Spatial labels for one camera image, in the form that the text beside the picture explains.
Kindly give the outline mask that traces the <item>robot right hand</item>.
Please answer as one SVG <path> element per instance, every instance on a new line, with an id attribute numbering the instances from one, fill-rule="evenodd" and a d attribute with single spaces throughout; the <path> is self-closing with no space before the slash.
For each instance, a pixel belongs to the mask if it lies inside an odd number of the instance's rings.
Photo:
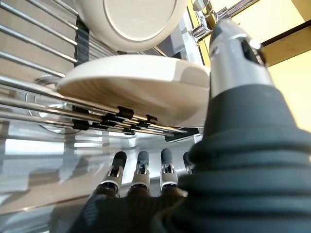
<path id="1" fill-rule="evenodd" d="M 308 233 L 311 134 L 297 127 L 260 46 L 235 22 L 210 38 L 203 139 L 185 198 L 109 198 L 99 186 L 71 233 Z"/>

